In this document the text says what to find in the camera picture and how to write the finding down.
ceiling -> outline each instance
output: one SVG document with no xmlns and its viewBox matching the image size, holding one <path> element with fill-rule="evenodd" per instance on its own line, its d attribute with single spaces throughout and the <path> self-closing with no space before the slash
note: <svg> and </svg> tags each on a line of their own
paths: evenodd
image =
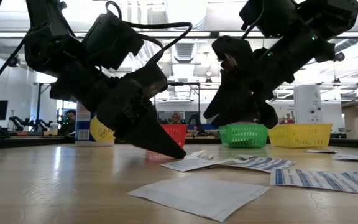
<svg viewBox="0 0 358 224">
<path fill-rule="evenodd" d="M 100 13 L 105 11 L 105 1 L 92 0 L 66 0 L 68 8 L 63 11 L 66 19 L 75 32 L 86 32 Z M 181 4 L 175 5 L 178 14 L 173 15 L 169 9 L 172 0 L 143 0 L 143 1 L 117 1 L 123 11 L 123 19 L 132 22 L 159 24 L 173 22 L 173 20 L 191 21 L 199 15 L 203 23 L 198 31 L 234 31 L 240 32 L 242 21 L 238 16 L 239 10 L 246 1 L 238 0 L 181 0 Z M 25 32 L 29 28 L 27 7 L 23 0 L 3 0 L 0 7 L 0 32 Z M 358 31 L 358 18 L 352 31 Z M 171 39 L 159 39 L 167 44 Z M 187 40 L 187 43 L 195 43 L 194 59 L 191 64 L 177 65 L 173 54 L 177 49 L 165 52 L 159 65 L 163 72 L 172 81 L 205 82 L 209 76 L 215 83 L 220 82 L 220 66 L 211 48 L 214 39 Z M 270 48 L 277 39 L 248 39 L 253 49 Z M 6 58 L 20 42 L 20 39 L 0 38 L 0 57 Z M 343 62 L 315 63 L 311 61 L 295 74 L 296 82 L 321 83 L 332 82 L 334 77 L 340 78 L 343 83 L 358 83 L 358 39 L 331 40 L 342 47 L 346 58 Z M 113 75 L 123 76 L 133 69 L 143 66 L 156 53 L 158 47 L 146 44 L 141 53 L 133 57 L 128 56 L 118 71 L 110 70 Z M 217 86 L 203 86 L 202 99 L 211 99 Z M 281 86 L 276 94 L 281 99 L 289 99 L 293 93 L 293 86 Z M 323 98 L 356 98 L 358 86 L 322 86 Z M 198 98 L 190 91 L 190 87 L 170 88 L 168 93 L 159 95 L 160 98 L 184 99 Z"/>
</svg>

yellow basket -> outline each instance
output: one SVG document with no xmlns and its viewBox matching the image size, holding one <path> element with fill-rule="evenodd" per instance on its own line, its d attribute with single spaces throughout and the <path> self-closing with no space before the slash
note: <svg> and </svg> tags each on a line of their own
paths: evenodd
<svg viewBox="0 0 358 224">
<path fill-rule="evenodd" d="M 283 124 L 268 131 L 273 146 L 328 147 L 333 124 Z"/>
</svg>

table surface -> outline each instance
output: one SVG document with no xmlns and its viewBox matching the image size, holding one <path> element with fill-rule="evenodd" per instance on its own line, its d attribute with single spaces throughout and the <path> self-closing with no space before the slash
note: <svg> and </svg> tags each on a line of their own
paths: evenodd
<svg viewBox="0 0 358 224">
<path fill-rule="evenodd" d="M 358 154 L 358 149 L 331 149 Z M 189 145 L 186 150 L 206 150 L 216 160 L 252 154 L 291 159 L 296 161 L 292 168 L 297 169 L 358 170 L 358 162 L 332 161 L 330 154 L 304 153 L 303 149 Z M 217 167 L 180 173 L 159 166 L 168 161 L 128 145 L 1 149 L 0 223 L 217 223 L 127 193 L 189 175 L 269 186 L 269 174 L 254 170 Z M 358 194 L 271 186 L 225 223 L 358 224 Z"/>
</svg>

workbench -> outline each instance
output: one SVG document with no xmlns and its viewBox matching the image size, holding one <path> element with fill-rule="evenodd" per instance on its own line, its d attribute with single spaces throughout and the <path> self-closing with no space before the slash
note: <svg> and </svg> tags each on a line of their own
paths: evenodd
<svg viewBox="0 0 358 224">
<path fill-rule="evenodd" d="M 352 171 L 358 162 L 332 161 L 330 154 L 267 146 L 227 149 L 220 145 L 187 145 L 215 160 L 238 154 L 291 159 L 294 169 Z M 358 149 L 331 147 L 358 154 Z M 0 149 L 0 223 L 217 223 L 127 195 L 141 186 L 185 176 L 269 186 L 269 174 L 216 167 L 187 173 L 160 167 L 167 159 L 150 157 L 130 145 L 73 145 Z M 225 223 L 358 223 L 358 194 L 299 187 L 270 190 L 234 212 Z"/>
</svg>

green basket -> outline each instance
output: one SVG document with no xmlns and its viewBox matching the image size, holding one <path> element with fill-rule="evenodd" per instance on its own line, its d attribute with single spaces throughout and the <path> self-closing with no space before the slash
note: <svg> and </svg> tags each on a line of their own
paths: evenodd
<svg viewBox="0 0 358 224">
<path fill-rule="evenodd" d="M 260 124 L 229 124 L 219 128 L 222 145 L 230 148 L 266 146 L 268 131 Z"/>
</svg>

